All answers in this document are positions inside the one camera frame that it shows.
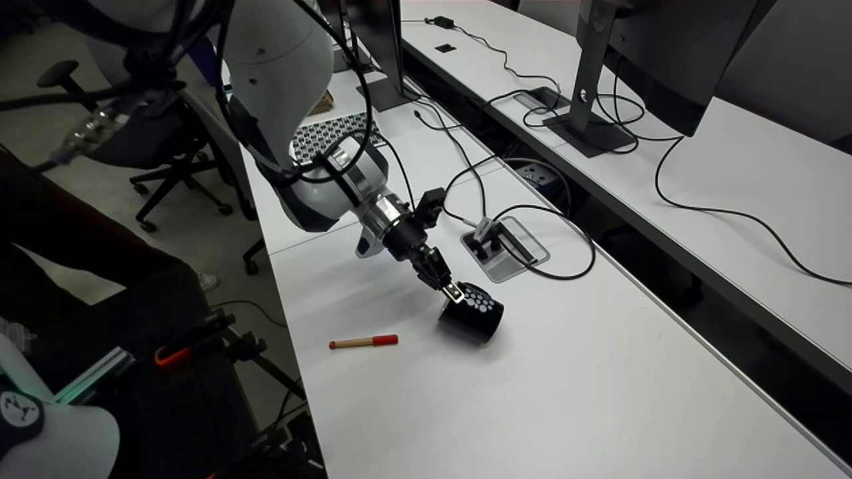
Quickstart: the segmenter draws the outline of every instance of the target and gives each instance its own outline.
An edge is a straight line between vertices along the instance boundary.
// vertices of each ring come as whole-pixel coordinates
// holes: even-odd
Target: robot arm
[[[55,7],[52,12],[60,19],[68,16],[72,27],[128,48],[123,68],[130,77],[140,74],[143,81],[156,81],[143,68],[152,56],[156,60],[156,51],[132,53],[132,47],[123,44],[123,39],[130,33],[174,33],[178,25],[175,4],[184,8],[186,4],[188,8],[193,7],[193,0],[91,0],[80,19],[80,12],[68,8],[68,0],[44,4]],[[205,16],[209,4],[227,0],[205,0],[193,7],[192,16]],[[324,93],[333,72],[331,41],[323,27],[295,0],[236,0],[232,4],[223,60],[232,74],[232,129],[252,152],[257,172],[280,194],[289,222],[307,233],[328,233],[351,212],[365,229],[357,246],[360,255],[387,249],[396,262],[409,262],[428,289],[448,295],[450,306],[444,318],[452,318],[458,325],[473,321],[477,339],[486,341],[501,323],[502,306],[490,302],[484,291],[452,281],[440,251],[425,242],[425,229],[434,222],[413,213],[413,206],[401,206],[387,190],[388,165],[376,149],[365,149],[357,158],[360,146],[349,138],[328,158],[293,158],[289,138]]]

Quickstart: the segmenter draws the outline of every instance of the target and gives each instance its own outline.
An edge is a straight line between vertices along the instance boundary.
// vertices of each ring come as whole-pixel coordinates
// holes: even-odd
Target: wire
[[[436,108],[430,108],[430,105],[425,105],[425,108],[436,116],[436,120],[440,120],[442,125],[436,129],[436,125],[425,122],[418,109],[416,109],[416,118],[418,118],[428,130],[440,130],[440,133],[444,133],[444,136],[454,145],[454,149],[460,152],[462,162],[468,165],[468,172],[472,172],[473,180],[477,180],[480,206],[482,206],[482,222],[484,222],[484,219],[486,219],[486,194],[484,194],[484,182],[482,182],[480,172],[473,169],[473,162],[472,162],[468,152],[462,149],[462,145],[460,145],[460,141],[452,136],[452,130],[448,129],[442,113],[440,113]]]
[[[380,138],[380,141],[392,149],[392,154],[393,154],[393,161],[396,161],[396,165],[400,165],[404,190],[408,190],[408,200],[409,200],[409,206],[418,206],[418,202],[416,202],[416,190],[409,188],[409,180],[408,180],[408,172],[404,172],[404,165],[401,165],[401,158],[400,158],[396,146],[393,146],[387,136],[380,136],[380,133],[372,133],[372,136]]]
[[[616,125],[622,125],[626,122],[619,120],[619,113],[618,113],[618,102],[626,98],[626,97],[618,97],[618,77],[613,81],[613,116],[602,108],[602,113],[616,122]],[[679,212],[691,212],[691,213],[714,213],[714,217],[734,217],[734,219],[746,219],[746,222],[753,222],[758,223],[778,246],[781,251],[793,262],[795,270],[802,270],[806,277],[813,281],[819,281],[819,283],[829,283],[829,285],[840,285],[840,289],[852,289],[852,281],[836,281],[836,277],[829,277],[829,275],[819,275],[814,270],[809,270],[806,263],[802,263],[802,258],[787,249],[787,242],[758,217],[750,217],[750,213],[743,213],[743,212],[729,212],[729,208],[706,208],[706,206],[687,206],[687,202],[675,202],[671,200],[666,192],[662,192],[662,169],[666,162],[671,161],[671,154],[675,152],[675,146],[687,138],[687,136],[671,136],[671,138],[658,138],[658,136],[637,136],[633,130],[627,130],[637,141],[671,141],[671,146],[662,152],[658,169],[655,169],[655,192],[658,197],[671,206],[671,208],[679,208]]]
[[[758,217],[750,217],[750,213],[743,213],[743,212],[729,212],[729,208],[702,208],[702,206],[687,206],[687,202],[675,202],[671,200],[666,192],[662,192],[662,165],[671,161],[673,149],[685,141],[685,136],[679,136],[675,141],[671,141],[671,146],[666,149],[666,154],[661,158],[658,162],[658,172],[655,172],[655,192],[662,202],[667,202],[671,208],[679,208],[679,212],[694,212],[694,213],[717,213],[717,217],[734,217],[734,219],[749,219],[753,223],[758,223],[762,229],[770,233],[770,238],[781,246],[781,251],[813,281],[819,281],[819,283],[829,283],[829,285],[840,285],[840,289],[852,289],[852,281],[836,281],[836,277],[829,277],[829,275],[819,275],[814,270],[809,270],[806,263],[798,262],[798,255],[785,246],[785,239],[766,223],[762,222]]]
[[[452,192],[452,188],[458,185],[460,177],[482,169],[482,165],[490,162],[490,161],[498,161],[498,154],[490,154],[490,158],[473,162],[472,169],[462,169],[460,174],[454,174],[454,177],[450,180],[450,185],[444,188],[448,197],[450,197],[450,192]],[[564,174],[557,172],[557,169],[554,169],[552,162],[545,162],[545,161],[537,161],[537,158],[502,158],[502,161],[505,161],[509,165],[512,165],[512,162],[516,162],[516,165],[541,165],[541,169],[552,172],[552,174],[562,182],[564,192],[569,190]],[[493,219],[493,223],[498,223],[498,222],[501,222],[502,217],[509,217],[512,212],[542,212],[542,213],[560,217],[562,222],[573,223],[562,212],[542,208],[542,206],[512,206],[512,208],[501,212],[501,213]],[[448,212],[448,206],[444,206],[444,217],[450,217],[450,219],[454,219],[454,222],[477,229],[477,223],[472,223],[472,222],[466,222],[462,217]],[[594,246],[594,239],[585,234],[585,229],[581,229],[581,234],[584,234],[584,239],[588,242],[592,258],[588,258],[588,267],[581,270],[581,271],[576,271],[576,275],[552,275],[552,271],[536,270],[536,267],[526,263],[524,258],[513,255],[512,249],[505,249],[505,253],[509,253],[513,262],[520,262],[524,270],[529,270],[532,275],[537,275],[537,277],[545,277],[545,281],[554,281],[554,283],[573,283],[573,281],[585,277],[585,275],[597,267],[597,246]]]
[[[526,93],[526,92],[505,92],[505,93],[501,93],[501,97],[486,98],[484,105],[486,105],[486,108],[494,108],[498,102],[513,98],[513,97],[520,97],[520,93]]]
[[[542,208],[542,206],[512,206],[505,212],[501,212],[493,223],[501,223],[502,217],[509,217],[512,212],[542,212],[548,217],[560,217],[562,222],[573,223],[562,212],[554,212],[554,208]],[[594,239],[585,234],[585,229],[576,226],[581,233],[581,238],[585,239],[588,246],[588,263],[585,270],[576,271],[576,275],[552,275],[552,271],[542,271],[537,267],[532,267],[529,262],[520,258],[512,249],[502,249],[513,262],[520,262],[526,271],[542,277],[542,281],[554,281],[554,283],[576,283],[581,277],[588,277],[592,270],[597,267],[597,246]]]
[[[509,68],[509,51],[490,47],[484,39],[472,36],[472,33],[462,29],[460,25],[454,25],[454,29],[458,29],[460,36],[477,41],[477,44],[484,47],[486,51],[502,56],[502,69],[512,72],[513,77],[520,77],[520,81],[545,81],[545,82],[552,82],[554,92],[562,97],[562,89],[560,89],[560,82],[557,82],[554,77],[548,77],[548,74],[522,74],[522,72],[516,72],[513,68]]]
[[[223,306],[251,306],[251,309],[256,309],[265,323],[271,323],[275,329],[287,330],[285,323],[276,323],[276,321],[275,321],[260,303],[256,303],[256,302],[221,302],[221,303],[212,303],[212,309],[223,309]]]

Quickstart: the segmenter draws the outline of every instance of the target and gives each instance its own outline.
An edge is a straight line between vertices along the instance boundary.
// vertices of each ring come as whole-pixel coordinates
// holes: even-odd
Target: white surface
[[[331,93],[336,97],[336,109],[324,113],[324,116],[313,116],[304,125],[365,113],[365,102],[357,93],[357,81],[351,72],[336,74],[331,82]],[[422,113],[422,118],[430,125],[440,125],[434,113],[422,105],[404,105],[404,108],[396,108],[388,113],[376,113],[376,122],[377,122],[377,130],[408,161],[404,172],[409,177],[416,200],[420,200],[420,194],[425,190],[444,188],[460,169],[466,169],[466,162],[444,133],[434,133],[413,118],[416,109]],[[466,130],[452,130],[452,136],[462,145],[472,162],[486,158],[484,146],[473,136],[468,136]],[[393,154],[383,146],[380,146],[380,154],[387,154],[387,161],[392,165],[388,190],[396,192],[400,197],[408,197],[401,174],[393,162]],[[276,194],[271,192],[268,182],[257,174],[252,161],[248,162],[248,180],[251,180],[251,190],[256,197],[256,208],[257,208],[257,219],[260,219],[268,255],[287,249],[287,246],[299,246],[299,242],[316,238],[316,234],[300,233],[285,217]],[[355,222],[357,219],[351,213],[345,213],[336,229],[349,226]]]
[[[573,39],[494,7],[420,7],[404,4],[404,19],[444,15],[466,29],[512,53],[520,72],[542,72],[569,97],[581,48]],[[418,23],[404,25],[404,41],[436,62],[482,98],[520,86],[501,69],[501,56],[473,41]],[[522,125],[524,108],[498,105],[498,113]],[[645,120],[637,133],[671,136],[658,120]],[[653,172],[662,145],[645,145],[631,158],[585,161],[548,130],[529,130],[585,180],[649,222],[697,262],[743,291],[762,309],[795,330],[843,371],[852,371],[852,293],[803,277],[781,249],[753,223],[685,213],[662,206],[653,190]],[[726,102],[714,102],[697,136],[673,152],[662,172],[662,190],[685,202],[718,206],[766,219],[795,255],[813,270],[852,281],[852,158],[809,141],[793,130],[749,116]]]
[[[494,212],[537,202],[505,172],[484,185]],[[473,185],[448,206],[473,217]],[[548,271],[585,267],[588,249],[564,222],[516,219],[554,253]],[[430,246],[458,281],[505,303],[482,350],[436,329],[444,302],[408,263],[355,258],[355,226],[271,255],[331,478],[843,478],[610,258],[581,283],[490,285],[460,233],[442,219]],[[333,339],[377,334],[401,343],[328,351]]]

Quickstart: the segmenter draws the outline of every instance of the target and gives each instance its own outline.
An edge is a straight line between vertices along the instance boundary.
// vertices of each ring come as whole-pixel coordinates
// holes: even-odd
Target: plug
[[[425,19],[425,25],[434,25],[434,27],[440,27],[440,29],[454,29],[454,23],[448,19],[448,16]]]

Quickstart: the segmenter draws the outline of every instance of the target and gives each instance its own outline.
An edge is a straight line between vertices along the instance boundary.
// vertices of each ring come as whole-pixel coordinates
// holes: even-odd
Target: black cable
[[[458,29],[460,36],[472,39],[473,44],[484,47],[486,51],[502,56],[502,69],[512,72],[513,77],[520,77],[520,81],[545,81],[545,82],[552,82],[554,92],[562,97],[562,89],[560,89],[560,82],[557,82],[554,77],[548,77],[548,74],[522,74],[522,72],[516,72],[513,68],[509,68],[509,51],[490,47],[484,39],[472,36],[472,33],[462,29],[460,25],[454,25],[454,29]]]
[[[513,97],[520,97],[520,93],[526,93],[526,92],[505,92],[505,93],[501,93],[501,97],[486,98],[484,105],[486,105],[486,108],[494,108],[498,102],[513,98]]]
[[[637,118],[637,122],[647,116],[647,109],[638,105],[638,102],[633,102],[633,98],[627,98],[627,97],[619,97],[618,93],[618,74],[613,77],[613,93],[610,93],[610,98],[613,98],[613,116],[606,113],[606,108],[600,102],[600,109],[604,113],[604,118],[613,122],[613,125],[619,125],[619,130],[626,130],[627,136],[633,136],[637,141],[679,141],[681,136],[638,136],[638,133],[633,133],[627,125],[627,120],[622,120],[619,118],[619,113],[618,113],[618,102],[627,102],[627,105],[633,105],[633,108],[638,108],[641,109],[641,116]]]
[[[662,192],[662,188],[661,188],[661,185],[662,185],[661,177],[662,177],[666,161],[673,154],[673,149],[675,149],[681,141],[685,141],[685,136],[679,136],[675,141],[671,141],[671,146],[666,149],[666,154],[661,158],[658,172],[655,172],[655,192],[658,192],[658,197],[661,197],[662,202],[667,202],[671,208],[679,208],[679,212],[749,219],[749,222],[758,223],[762,229],[766,229],[770,238],[781,246],[781,251],[783,251],[806,277],[819,281],[819,283],[829,283],[829,285],[852,289],[852,281],[836,281],[836,277],[829,277],[829,275],[819,275],[819,271],[803,267],[803,263],[798,262],[798,255],[785,246],[785,239],[783,239],[766,222],[762,222],[758,217],[750,217],[750,213],[743,213],[743,212],[729,212],[729,208],[702,208],[702,206],[687,206],[687,202],[671,200],[671,197]]]
[[[221,302],[221,303],[212,303],[212,309],[223,309],[223,306],[251,306],[251,309],[256,309],[265,323],[271,323],[275,329],[287,330],[285,323],[276,323],[276,321],[275,321],[260,303],[256,303],[256,302]]]
[[[393,146],[387,136],[380,136],[380,133],[372,133],[372,136],[380,138],[380,141],[392,149],[392,154],[393,154],[393,161],[396,161],[396,165],[400,165],[404,190],[408,190],[409,208],[416,208],[416,206],[418,206],[416,190],[409,188],[409,180],[408,180],[408,172],[404,172],[404,165],[401,165],[401,158],[400,158],[396,146]]]
[[[440,113],[436,108],[430,108],[430,105],[425,105],[425,108],[436,116],[436,120],[440,120],[442,125],[434,129],[430,122],[422,120],[422,116],[420,116],[418,109],[416,109],[416,118],[418,118],[428,130],[442,130],[442,133],[454,145],[454,149],[460,152],[462,162],[468,165],[468,172],[472,172],[473,180],[477,180],[480,206],[482,206],[482,222],[484,222],[484,219],[486,219],[486,194],[484,194],[484,182],[482,182],[480,172],[473,169],[473,162],[472,162],[468,152],[462,149],[462,145],[460,145],[460,141],[452,136],[452,130],[448,129],[442,113]]]
[[[458,185],[460,177],[482,169],[482,165],[490,162],[490,161],[498,161],[498,154],[490,154],[490,158],[473,162],[472,169],[454,174],[454,177],[450,180],[450,185],[444,188],[448,197],[450,197],[450,192],[452,192],[452,188]],[[512,162],[520,162],[520,165],[541,165],[541,169],[552,172],[552,174],[562,182],[564,190],[569,190],[564,174],[557,172],[557,169],[554,169],[552,162],[545,162],[545,161],[536,161],[536,158],[505,158],[505,162],[509,162],[509,165],[512,165]],[[498,222],[501,222],[502,217],[509,217],[512,212],[545,212],[545,213],[560,217],[562,222],[573,223],[562,212],[542,208],[542,206],[512,206],[512,208],[501,212],[501,213],[493,219],[493,223],[498,223]],[[477,229],[477,223],[472,223],[472,222],[466,222],[462,217],[448,212],[448,206],[444,206],[444,217],[450,217],[450,219],[454,219],[454,222]],[[588,267],[585,267],[584,271],[577,271],[577,275],[552,275],[552,271],[541,271],[541,270],[536,270],[532,263],[526,263],[524,258],[513,255],[509,249],[505,249],[505,251],[509,251],[509,255],[512,255],[513,262],[520,262],[524,270],[529,270],[529,271],[537,275],[537,277],[545,277],[545,281],[554,281],[554,283],[573,283],[573,281],[585,277],[585,275],[594,270],[594,263],[597,263],[597,246],[594,246],[594,239],[585,234],[585,229],[581,229],[581,234],[584,234],[584,239],[588,242],[592,258],[588,258]]]
[[[493,219],[493,223],[501,223],[501,219],[509,217],[512,212],[542,212],[542,213],[560,217],[562,222],[569,223],[569,219],[568,219],[562,212],[542,208],[542,206],[512,206],[512,208],[501,212],[501,213]],[[505,251],[513,262],[520,262],[526,271],[532,271],[532,275],[537,275],[537,277],[542,277],[542,281],[576,283],[576,281],[581,281],[581,277],[588,277],[592,270],[597,267],[597,246],[594,246],[594,239],[585,234],[585,229],[577,226],[577,233],[581,233],[581,238],[584,238],[585,246],[588,246],[588,263],[585,263],[585,270],[581,270],[581,271],[576,271],[576,275],[552,275],[552,271],[542,271],[542,270],[532,267],[529,262],[520,258],[512,249],[502,249],[502,251]]]
[[[276,426],[287,424],[289,419],[295,419],[295,412],[304,412],[304,411],[307,411],[307,404],[304,404],[304,403],[300,403],[300,404],[295,404],[293,411],[287,411],[289,400],[293,400],[293,391],[287,391],[287,395],[285,395],[285,400],[281,400],[281,404],[280,404],[280,411],[276,411],[276,415],[275,415],[275,422],[271,422],[271,426],[268,426],[265,431],[271,431],[271,428],[276,428]]]
[[[554,169],[552,162],[545,162],[545,161],[537,161],[537,158],[498,158],[498,154],[490,154],[490,158],[484,158],[484,161],[473,162],[472,169],[458,172],[458,174],[448,182],[448,188],[444,188],[448,197],[450,197],[452,188],[460,182],[460,177],[466,177],[466,174],[472,174],[472,172],[477,172],[477,169],[482,169],[482,165],[484,165],[484,162],[490,162],[490,161],[502,161],[502,162],[509,162],[509,165],[541,165],[541,169],[552,172],[552,174],[560,180],[560,185],[562,185],[562,190],[564,190],[564,192],[569,192],[569,182],[568,182],[568,177],[564,177],[560,169]],[[462,219],[462,217],[458,217],[458,213],[448,212],[448,206],[444,206],[444,217],[450,217],[450,219],[454,219],[454,222],[460,222],[460,223],[466,223],[466,226],[477,229],[477,223],[473,223],[473,222],[468,222],[468,219]]]

